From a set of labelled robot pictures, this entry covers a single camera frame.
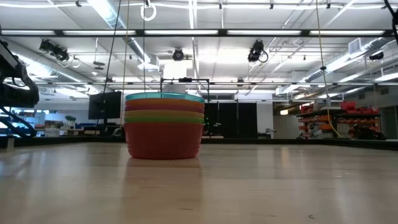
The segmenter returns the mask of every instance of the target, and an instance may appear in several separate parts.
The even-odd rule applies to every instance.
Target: ceiling light
[[[355,89],[353,89],[353,90],[348,90],[347,92],[345,92],[345,93],[353,93],[353,92],[356,92],[356,91],[358,91],[358,90],[360,90],[360,89],[362,89],[363,87],[359,87],[359,88],[355,88]]]
[[[329,97],[334,97],[334,96],[337,96],[337,95],[338,95],[338,93],[329,93]],[[325,98],[326,98],[326,94],[321,95],[321,96],[318,96],[318,98],[323,98],[323,99],[325,99]]]
[[[387,81],[387,80],[392,80],[398,78],[398,73],[393,73],[393,74],[389,74],[389,75],[384,75],[382,77],[379,77],[377,79],[375,79],[375,82],[383,82],[383,81]]]
[[[125,30],[65,30],[63,31],[65,35],[126,35]],[[128,35],[135,35],[135,30],[128,30]]]
[[[384,30],[321,30],[321,35],[382,35]],[[319,35],[318,30],[311,30],[310,35]]]
[[[288,115],[288,114],[289,114],[288,110],[280,111],[280,115]]]
[[[358,77],[359,77],[359,75],[350,75],[350,76],[340,80],[339,82],[347,82],[347,81],[353,80],[353,79],[358,78]]]
[[[301,30],[228,30],[228,35],[300,35]]]
[[[159,66],[153,65],[151,63],[141,63],[137,66],[140,70],[146,70],[148,72],[155,72],[155,71],[159,71]]]
[[[87,97],[87,95],[85,95],[84,93],[80,93],[79,91],[76,91],[76,90],[57,88],[57,92],[59,92],[63,95],[72,96],[75,98],[86,98]]]
[[[217,35],[218,30],[145,30],[147,35]]]
[[[53,30],[2,30],[2,35],[55,35]]]

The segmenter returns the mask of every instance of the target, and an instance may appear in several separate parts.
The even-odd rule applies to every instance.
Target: orange bowl
[[[142,116],[168,116],[168,117],[184,117],[184,118],[200,118],[203,119],[203,113],[189,112],[189,111],[172,111],[172,110],[136,110],[126,111],[125,118],[142,117]]]

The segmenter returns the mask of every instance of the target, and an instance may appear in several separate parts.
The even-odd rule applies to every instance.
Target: plastic bowl
[[[200,103],[205,102],[205,99],[203,99],[202,97],[193,96],[184,93],[133,93],[126,96],[126,101],[138,100],[143,98],[182,99],[182,100],[197,101]]]
[[[131,105],[127,106],[126,111],[135,110],[172,110],[172,111],[191,111],[197,113],[204,113],[205,110],[196,108],[193,106],[181,106],[181,105],[165,105],[165,104],[152,104],[152,105]]]
[[[138,116],[174,116],[174,117],[186,117],[186,118],[199,118],[203,119],[205,115],[203,113],[190,112],[190,111],[172,111],[172,110],[135,110],[127,111],[124,114],[126,118],[138,117]]]
[[[149,105],[149,104],[163,104],[163,105],[180,105],[180,106],[193,106],[203,109],[205,104],[190,100],[180,99],[138,99],[126,101],[126,106],[132,105]]]
[[[186,117],[173,117],[173,116],[140,116],[140,117],[124,118],[124,122],[125,123],[151,122],[151,123],[203,124],[205,120],[200,118],[186,118]]]
[[[137,159],[188,159],[200,148],[203,124],[127,123],[129,153]]]

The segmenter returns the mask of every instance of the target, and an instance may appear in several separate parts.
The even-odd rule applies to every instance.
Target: black monitor
[[[120,91],[111,93],[100,93],[90,96],[88,105],[88,119],[120,118],[122,93]]]

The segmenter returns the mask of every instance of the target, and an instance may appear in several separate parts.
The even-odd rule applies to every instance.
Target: cable
[[[384,0],[384,3],[386,4],[388,10],[392,15],[392,30],[394,32],[394,37],[396,38],[396,42],[398,44],[398,33],[396,27],[396,25],[398,25],[398,9],[396,10],[396,12],[394,12],[388,0]]]
[[[105,100],[105,90],[106,90],[106,84],[108,83],[109,68],[110,68],[110,66],[111,66],[113,45],[114,45],[114,40],[115,40],[115,37],[116,37],[116,31],[117,31],[117,29],[118,29],[118,22],[119,22],[119,15],[120,15],[121,2],[122,2],[122,0],[119,0],[118,14],[117,14],[117,16],[116,16],[116,24],[115,24],[115,26],[114,26],[114,31],[113,31],[113,38],[112,38],[111,51],[109,52],[108,67],[107,67],[107,69],[106,69],[106,76],[105,76],[105,84],[104,84],[103,97],[102,97],[102,100],[101,100],[101,105],[102,105],[102,106],[103,106],[103,103],[104,103],[104,100]],[[96,129],[98,129],[98,123],[100,122],[100,113],[101,113],[101,110],[98,110],[98,118],[97,118],[97,126],[96,126]]]
[[[144,22],[142,24],[142,28],[145,30],[145,20],[144,20]],[[147,92],[147,84],[146,84],[146,79],[145,79],[145,75],[146,75],[146,70],[145,70],[145,64],[146,64],[146,61],[145,61],[145,37],[142,38],[142,44],[143,44],[142,51],[144,53],[144,93],[146,93]]]
[[[127,24],[126,24],[126,40],[129,38],[129,17],[130,17],[130,7],[127,7]],[[123,108],[124,108],[124,82],[126,81],[126,67],[127,67],[127,41],[125,41],[124,46],[124,68],[123,68],[123,87],[122,87],[122,103],[120,109],[120,130],[123,128]]]
[[[323,63],[322,38],[321,38],[321,25],[320,25],[320,21],[319,21],[318,0],[316,1],[316,4],[317,4],[317,23],[318,23],[318,33],[319,33],[319,47],[320,47],[320,51],[321,51],[322,68],[325,68],[325,64]],[[329,104],[328,104],[328,99],[330,99],[330,97],[329,97],[328,87],[327,87],[327,84],[326,84],[325,69],[322,69],[322,74],[323,74],[323,81],[325,82],[325,86],[326,86],[326,109],[328,110],[328,121],[329,121],[329,125],[331,126],[332,130],[337,134],[337,136],[339,136],[340,138],[344,138],[340,133],[338,133],[338,132],[336,131],[335,127],[333,127],[333,124],[332,124],[332,122],[330,121],[330,110],[329,110]]]
[[[259,62],[261,62],[261,63],[266,63],[266,62],[268,62],[269,57],[268,57],[267,52],[266,52],[265,50],[263,50],[262,53],[263,53],[263,54],[262,54],[261,56],[263,56],[263,55],[265,54],[265,55],[267,56],[267,59],[266,59],[265,61],[262,61],[262,60],[259,59]]]
[[[7,118],[0,117],[0,122],[2,122],[9,129],[11,129],[11,131],[13,131],[15,134],[19,135],[22,138],[32,138],[32,137],[36,136],[37,131],[32,127],[32,125],[30,125],[28,122],[24,121],[22,118],[19,118],[18,116],[16,116],[16,115],[12,114],[11,112],[7,111],[3,106],[0,106],[0,109],[6,115],[18,120],[20,123],[22,123],[25,126],[27,126],[27,128],[30,131],[30,135],[26,135],[26,134],[22,133],[20,130],[18,130],[16,127],[14,127],[10,122],[8,122]]]

